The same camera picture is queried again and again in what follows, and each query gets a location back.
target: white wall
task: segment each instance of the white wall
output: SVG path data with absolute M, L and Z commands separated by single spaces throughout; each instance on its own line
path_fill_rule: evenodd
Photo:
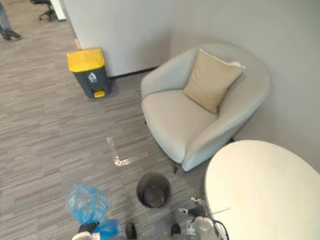
M 320 1 L 175 2 L 171 57 L 222 40 L 269 66 L 273 89 L 237 140 L 275 143 L 320 172 Z
M 63 0 L 83 49 L 102 48 L 111 76 L 169 58 L 172 0 Z

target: office chair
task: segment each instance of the office chair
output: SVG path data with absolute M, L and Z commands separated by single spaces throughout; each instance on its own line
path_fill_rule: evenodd
M 50 0 L 30 0 L 30 2 L 31 2 L 32 4 L 35 4 L 35 5 L 36 5 L 36 4 L 46 4 L 46 5 L 48 6 L 49 10 L 46 11 L 46 12 L 44 12 L 44 13 L 42 13 L 42 14 L 40 14 L 40 15 L 39 15 L 39 20 L 42 20 L 42 17 L 45 16 L 45 15 L 47 15 L 49 22 L 51 21 L 51 16 L 52 16 L 53 14 L 55 14 L 55 10 L 53 9 L 53 6 L 52 6 Z

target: chair seat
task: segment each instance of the chair seat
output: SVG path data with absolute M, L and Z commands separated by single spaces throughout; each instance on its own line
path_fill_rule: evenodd
M 142 101 L 146 123 L 157 143 L 175 162 L 182 163 L 186 149 L 218 116 L 188 98 L 182 90 L 152 93 Z

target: gray trash bin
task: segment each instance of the gray trash bin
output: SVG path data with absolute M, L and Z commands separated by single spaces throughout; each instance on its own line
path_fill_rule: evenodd
M 88 98 L 101 98 L 111 93 L 111 81 L 100 48 L 68 53 L 67 58 L 69 70 Z

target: armchair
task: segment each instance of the armchair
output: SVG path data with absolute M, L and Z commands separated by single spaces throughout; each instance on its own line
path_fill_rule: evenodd
M 182 92 L 199 48 L 246 67 L 227 90 L 218 114 L 208 112 Z M 142 79 L 142 111 L 156 142 L 183 170 L 190 171 L 237 133 L 266 98 L 270 86 L 268 68 L 250 53 L 228 44 L 204 44 L 176 56 Z

